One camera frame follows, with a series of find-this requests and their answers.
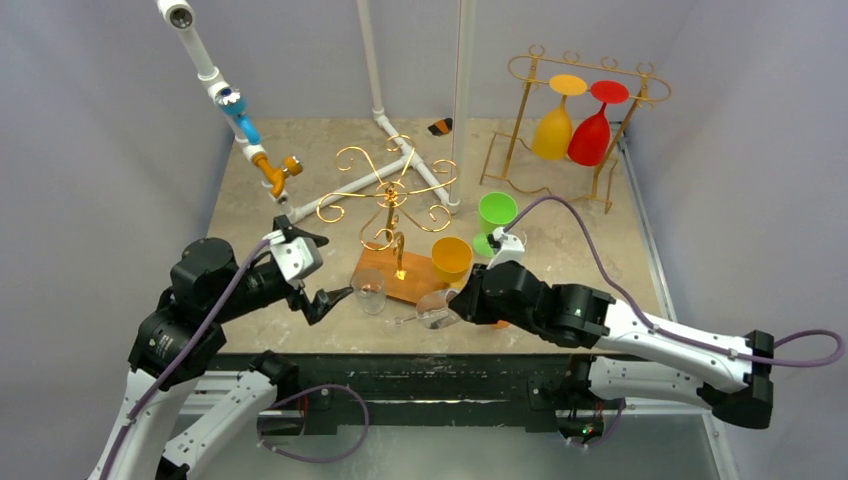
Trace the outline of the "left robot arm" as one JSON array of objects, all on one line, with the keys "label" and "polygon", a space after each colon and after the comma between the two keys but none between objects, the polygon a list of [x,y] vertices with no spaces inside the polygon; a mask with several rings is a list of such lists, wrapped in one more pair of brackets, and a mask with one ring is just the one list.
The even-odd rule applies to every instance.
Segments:
[{"label": "left robot arm", "polygon": [[294,226],[284,215],[273,220],[243,262],[224,239],[189,244],[155,310],[139,326],[119,414],[92,477],[197,479],[261,411],[297,400],[305,413],[309,393],[298,366],[266,351],[250,360],[205,414],[173,432],[185,402],[225,345],[226,322],[285,301],[313,325],[348,296],[348,288],[306,293],[305,279],[322,266],[320,249],[326,244],[324,236]]}]

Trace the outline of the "wooden base board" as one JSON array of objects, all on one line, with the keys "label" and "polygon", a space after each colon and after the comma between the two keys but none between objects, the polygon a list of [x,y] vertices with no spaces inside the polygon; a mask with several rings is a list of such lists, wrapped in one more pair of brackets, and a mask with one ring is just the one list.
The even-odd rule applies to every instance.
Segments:
[{"label": "wooden base board", "polygon": [[404,252],[400,263],[405,272],[403,279],[396,276],[398,265],[391,248],[385,250],[364,248],[354,273],[363,270],[379,271],[383,277],[387,297],[407,304],[415,304],[424,295],[448,287],[448,283],[436,273],[430,257]]}]

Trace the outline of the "clear wine glass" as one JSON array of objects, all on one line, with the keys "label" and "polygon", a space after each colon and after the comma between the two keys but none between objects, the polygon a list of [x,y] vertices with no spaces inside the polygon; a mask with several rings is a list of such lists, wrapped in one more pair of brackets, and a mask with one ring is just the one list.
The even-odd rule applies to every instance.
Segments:
[{"label": "clear wine glass", "polygon": [[400,326],[415,321],[429,330],[440,330],[456,325],[462,319],[450,308],[449,302],[458,293],[459,290],[454,288],[430,292],[418,300],[413,313],[389,320],[388,324]]},{"label": "clear wine glass", "polygon": [[377,315],[384,310],[387,293],[385,278],[379,270],[357,270],[351,277],[350,286],[363,312]]}]

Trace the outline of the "red plastic wine glass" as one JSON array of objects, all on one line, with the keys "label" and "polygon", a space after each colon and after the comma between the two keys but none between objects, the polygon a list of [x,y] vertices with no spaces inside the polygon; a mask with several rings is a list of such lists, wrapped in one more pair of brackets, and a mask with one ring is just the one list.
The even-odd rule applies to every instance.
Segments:
[{"label": "red plastic wine glass", "polygon": [[606,109],[609,105],[624,103],[629,98],[629,90],[619,82],[601,80],[591,86],[590,93],[600,102],[600,108],[574,131],[567,155],[578,165],[595,167],[602,162],[610,142]]}]

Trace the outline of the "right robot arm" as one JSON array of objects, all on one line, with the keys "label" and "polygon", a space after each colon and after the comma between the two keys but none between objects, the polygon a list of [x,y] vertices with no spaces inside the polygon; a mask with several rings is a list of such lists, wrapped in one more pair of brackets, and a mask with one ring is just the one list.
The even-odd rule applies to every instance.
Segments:
[{"label": "right robot arm", "polygon": [[[624,397],[685,403],[731,425],[764,430],[774,385],[773,336],[704,332],[644,313],[581,284],[553,284],[515,261],[477,264],[448,307],[475,325],[505,321],[563,348],[586,348],[555,390],[571,405]],[[757,362],[753,355],[762,354]]]}]

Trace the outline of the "gold wire wine glass rack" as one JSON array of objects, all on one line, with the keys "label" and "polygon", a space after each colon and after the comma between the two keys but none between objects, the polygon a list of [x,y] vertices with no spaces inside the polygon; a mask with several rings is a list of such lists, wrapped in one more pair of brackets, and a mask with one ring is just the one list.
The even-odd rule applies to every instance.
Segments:
[{"label": "gold wire wine glass rack", "polygon": [[600,108],[600,102],[590,93],[591,86],[601,80],[612,80],[627,87],[629,98],[624,103],[607,107],[606,116],[610,125],[609,145],[602,162],[598,166],[582,166],[592,171],[590,189],[587,193],[575,198],[577,201],[597,203],[603,207],[603,212],[608,214],[614,206],[612,199],[613,176],[620,163],[615,152],[619,149],[619,144],[624,139],[636,111],[639,109],[653,110],[657,105],[670,100],[673,94],[672,85],[657,74],[656,65],[652,62],[640,62],[635,67],[626,69],[620,65],[618,59],[611,56],[604,56],[594,63],[588,63],[581,58],[578,52],[567,50],[561,56],[555,58],[549,56],[542,45],[529,46],[526,53],[516,55],[508,60],[506,68],[510,76],[522,84],[521,100],[512,129],[510,131],[495,130],[492,132],[478,183],[482,185],[485,181],[492,180],[524,195],[551,194],[553,190],[545,185],[536,189],[522,188],[510,176],[513,157],[518,148],[534,154],[531,151],[531,144],[537,125],[549,112],[536,123],[533,138],[525,139],[522,136],[522,128],[525,124],[526,109],[531,95],[546,87],[557,96],[557,104],[554,106],[556,107],[559,104],[560,96],[549,87],[551,77],[559,74],[570,74],[585,80],[588,90],[580,96],[570,97],[566,102],[574,133],[582,121],[595,114]]}]

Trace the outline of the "gold scroll glass tree stand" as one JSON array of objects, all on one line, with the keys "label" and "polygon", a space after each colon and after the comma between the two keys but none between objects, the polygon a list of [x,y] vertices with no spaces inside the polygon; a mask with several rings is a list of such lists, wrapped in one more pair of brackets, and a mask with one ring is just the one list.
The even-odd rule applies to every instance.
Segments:
[{"label": "gold scroll glass tree stand", "polygon": [[[347,146],[337,151],[335,154],[335,167],[340,172],[346,172],[353,167],[354,159],[352,156],[356,154],[360,155],[367,162],[374,177],[372,182],[376,185],[375,191],[372,193],[363,193],[359,187],[356,187],[352,192],[330,192],[318,200],[315,213],[324,223],[336,223],[345,216],[345,209],[338,204],[340,199],[364,198],[374,200],[378,206],[377,212],[384,212],[386,214],[385,225],[375,232],[374,237],[379,238],[383,236],[385,242],[377,247],[372,247],[368,245],[363,237],[360,237],[359,241],[363,248],[368,251],[382,252],[387,249],[391,250],[396,262],[394,277],[404,280],[408,275],[408,270],[403,265],[405,236],[398,229],[398,222],[401,216],[406,216],[408,219],[412,217],[403,209],[403,205],[415,195],[435,191],[457,182],[459,167],[451,159],[437,159],[428,166],[428,171],[434,175],[446,175],[448,179],[445,181],[437,180],[434,186],[411,190],[403,183],[403,179],[417,154],[414,142],[405,134],[395,134],[387,138],[385,149],[388,152],[400,151],[402,149],[402,145],[399,143],[400,141],[406,142],[410,146],[410,151],[401,157],[400,173],[395,179],[392,179],[388,173],[381,173],[375,166],[367,150],[360,146]],[[344,161],[343,158],[345,155],[350,155],[351,157],[347,161]]]}]

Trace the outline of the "yellow wine glass front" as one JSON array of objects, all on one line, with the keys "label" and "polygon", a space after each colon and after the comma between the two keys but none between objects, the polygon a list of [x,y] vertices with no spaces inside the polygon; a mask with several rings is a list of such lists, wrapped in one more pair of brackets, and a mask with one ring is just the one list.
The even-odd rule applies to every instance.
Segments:
[{"label": "yellow wine glass front", "polygon": [[588,85],[578,76],[559,74],[550,78],[549,87],[560,96],[560,101],[537,125],[531,151],[544,160],[554,161],[565,157],[572,138],[573,127],[566,102],[570,97],[584,94]]}]

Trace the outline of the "yellow wine glass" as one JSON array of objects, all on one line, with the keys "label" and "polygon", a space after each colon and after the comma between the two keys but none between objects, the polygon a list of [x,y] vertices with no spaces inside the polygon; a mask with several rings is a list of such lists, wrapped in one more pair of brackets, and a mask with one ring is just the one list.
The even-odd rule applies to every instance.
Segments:
[{"label": "yellow wine glass", "polygon": [[570,97],[584,94],[588,85],[578,76],[559,74],[550,78],[549,87],[560,96],[560,101],[537,125],[531,151],[544,160],[554,161],[565,157],[572,138],[573,127],[566,102]]},{"label": "yellow wine glass", "polygon": [[461,289],[473,263],[473,252],[461,238],[447,236],[433,244],[431,260],[441,281],[448,287]]}]

